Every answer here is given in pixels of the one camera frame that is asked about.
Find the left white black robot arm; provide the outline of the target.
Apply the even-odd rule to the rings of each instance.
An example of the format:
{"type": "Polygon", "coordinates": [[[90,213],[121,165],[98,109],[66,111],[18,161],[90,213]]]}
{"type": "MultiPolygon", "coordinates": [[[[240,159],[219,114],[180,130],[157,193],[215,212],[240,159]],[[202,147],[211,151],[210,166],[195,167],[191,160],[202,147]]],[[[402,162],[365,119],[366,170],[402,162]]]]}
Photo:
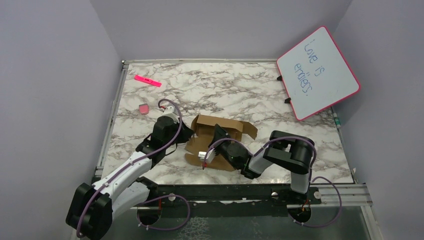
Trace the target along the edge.
{"type": "Polygon", "coordinates": [[[159,117],[152,133],[123,165],[91,185],[82,183],[77,187],[65,222],[79,238],[99,240],[123,212],[138,204],[155,203],[156,184],[139,177],[166,156],[168,147],[186,143],[193,133],[175,113],[159,117]]]}

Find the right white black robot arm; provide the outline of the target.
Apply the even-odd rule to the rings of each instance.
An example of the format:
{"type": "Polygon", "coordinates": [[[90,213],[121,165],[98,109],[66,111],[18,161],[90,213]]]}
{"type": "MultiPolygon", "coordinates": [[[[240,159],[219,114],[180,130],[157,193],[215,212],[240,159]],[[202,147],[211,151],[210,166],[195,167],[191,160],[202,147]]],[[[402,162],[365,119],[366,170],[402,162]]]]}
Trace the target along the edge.
{"type": "Polygon", "coordinates": [[[202,167],[221,155],[226,162],[248,179],[256,179],[272,165],[290,171],[289,199],[300,204],[309,196],[312,165],[317,157],[315,143],[310,138],[274,130],[256,153],[251,153],[241,142],[230,138],[218,124],[208,150],[200,152],[202,167]]]}

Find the brown cardboard box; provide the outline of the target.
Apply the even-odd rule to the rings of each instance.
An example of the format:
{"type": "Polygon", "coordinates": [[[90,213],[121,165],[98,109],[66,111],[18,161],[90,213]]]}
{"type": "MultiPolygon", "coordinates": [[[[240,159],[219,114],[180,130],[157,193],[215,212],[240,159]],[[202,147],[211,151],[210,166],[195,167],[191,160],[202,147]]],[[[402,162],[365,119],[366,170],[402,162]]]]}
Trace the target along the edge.
{"type": "Polygon", "coordinates": [[[225,130],[224,138],[235,139],[239,142],[243,135],[256,139],[258,134],[258,129],[250,122],[199,114],[191,123],[195,136],[185,147],[188,153],[184,157],[188,164],[200,167],[203,160],[198,157],[199,152],[207,151],[212,143],[221,138],[215,133],[215,125],[225,130]]]}

